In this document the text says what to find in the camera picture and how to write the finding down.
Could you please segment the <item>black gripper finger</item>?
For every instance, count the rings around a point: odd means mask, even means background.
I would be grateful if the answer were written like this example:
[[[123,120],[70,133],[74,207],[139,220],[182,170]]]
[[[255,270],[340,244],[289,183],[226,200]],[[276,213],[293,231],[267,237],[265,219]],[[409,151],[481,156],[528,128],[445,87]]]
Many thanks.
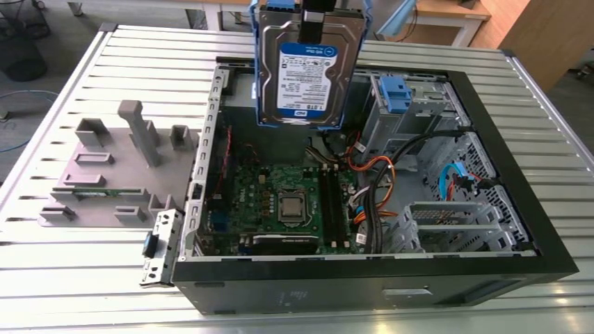
[[[333,12],[336,0],[304,0],[301,2],[301,27],[298,42],[321,42],[326,13]]]

